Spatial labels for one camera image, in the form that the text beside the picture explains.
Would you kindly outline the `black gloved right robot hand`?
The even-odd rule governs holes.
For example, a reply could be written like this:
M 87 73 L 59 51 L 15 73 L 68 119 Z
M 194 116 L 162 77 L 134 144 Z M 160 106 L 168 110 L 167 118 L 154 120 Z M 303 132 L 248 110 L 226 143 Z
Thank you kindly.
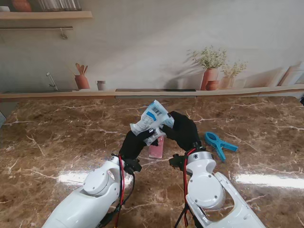
M 196 124 L 176 111 L 170 112 L 170 115 L 174 119 L 173 127 L 164 124 L 161 128 L 167 138 L 174 140 L 184 151 L 202 147 Z

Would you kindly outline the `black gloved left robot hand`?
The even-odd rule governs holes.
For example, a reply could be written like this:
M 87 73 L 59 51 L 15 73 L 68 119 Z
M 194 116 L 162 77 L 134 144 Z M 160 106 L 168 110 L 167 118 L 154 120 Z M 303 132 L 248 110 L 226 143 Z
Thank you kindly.
M 137 157 L 140 155 L 142 149 L 147 145 L 144 140 L 151 137 L 153 134 L 153 129 L 149 129 L 138 135 L 135 135 L 132 131 L 129 131 L 119 151 L 119 155 L 121 156 L 121 158 L 123 160 L 136 160 Z

